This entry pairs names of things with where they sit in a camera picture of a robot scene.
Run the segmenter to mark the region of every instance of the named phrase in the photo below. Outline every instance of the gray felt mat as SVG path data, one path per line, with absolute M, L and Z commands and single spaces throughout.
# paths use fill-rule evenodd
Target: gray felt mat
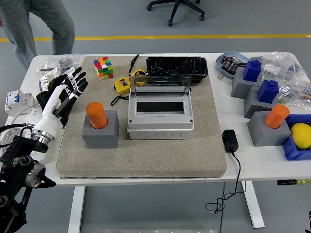
M 84 58 L 88 87 L 69 116 L 58 155 L 56 169 L 62 178 L 213 178 L 226 171 L 221 138 L 209 78 L 191 87 L 194 130 L 186 140 L 131 140 L 126 132 L 128 101 L 110 102 L 117 96 L 113 84 L 127 77 L 133 56 L 109 56 L 114 78 L 99 81 L 93 60 Z M 145 68 L 146 57 L 140 56 L 133 70 Z M 120 122 L 117 149 L 88 149 L 81 136 L 86 106 L 98 101 L 105 109 L 116 109 Z

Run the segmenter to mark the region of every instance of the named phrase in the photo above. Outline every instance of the plastic bag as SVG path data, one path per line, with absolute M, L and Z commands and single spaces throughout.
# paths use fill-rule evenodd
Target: plastic bag
M 55 59 L 55 56 L 48 56 L 46 61 L 40 65 L 33 73 L 32 78 L 40 79 L 47 74 L 48 71 L 42 71 L 43 69 L 59 68 L 64 73 L 66 70 L 74 67 L 78 68 L 82 65 L 83 55 L 81 54 L 68 54 L 63 55 L 61 59 Z
M 311 110 L 311 83 L 293 54 L 275 51 L 250 60 L 261 62 L 263 80 L 278 82 L 279 102 Z

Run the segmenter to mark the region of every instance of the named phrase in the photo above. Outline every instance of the rubik's cube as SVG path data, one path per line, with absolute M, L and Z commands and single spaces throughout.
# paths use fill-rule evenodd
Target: rubik's cube
M 93 61 L 98 79 L 109 79 L 113 77 L 113 69 L 108 57 L 102 57 Z

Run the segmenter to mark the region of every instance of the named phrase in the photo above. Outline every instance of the table leg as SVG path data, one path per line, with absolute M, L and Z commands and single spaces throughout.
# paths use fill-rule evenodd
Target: table leg
M 68 233 L 80 232 L 85 189 L 84 186 L 74 188 Z
M 242 187 L 245 191 L 245 183 L 247 183 L 245 199 L 248 207 L 249 214 L 252 219 L 253 228 L 264 228 L 263 219 L 261 216 L 260 208 L 258 205 L 256 193 L 254 190 L 253 183 L 251 181 L 242 181 Z

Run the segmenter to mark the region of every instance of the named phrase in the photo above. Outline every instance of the gray block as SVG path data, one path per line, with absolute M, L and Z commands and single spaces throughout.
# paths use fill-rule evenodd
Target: gray block
M 255 112 L 247 123 L 255 147 L 280 146 L 291 135 L 286 121 L 277 129 L 266 125 L 264 120 L 270 112 Z
M 259 87 L 252 86 L 244 100 L 244 117 L 250 119 L 254 112 L 271 111 L 278 104 L 277 96 L 272 103 L 258 101 Z
M 257 82 L 243 80 L 243 67 L 239 67 L 232 80 L 231 97 L 244 99 L 252 86 L 261 86 L 261 73 L 257 78 Z
M 118 148 L 119 119 L 117 110 L 105 110 L 108 124 L 103 129 L 94 129 L 86 114 L 84 119 L 82 138 L 87 148 Z

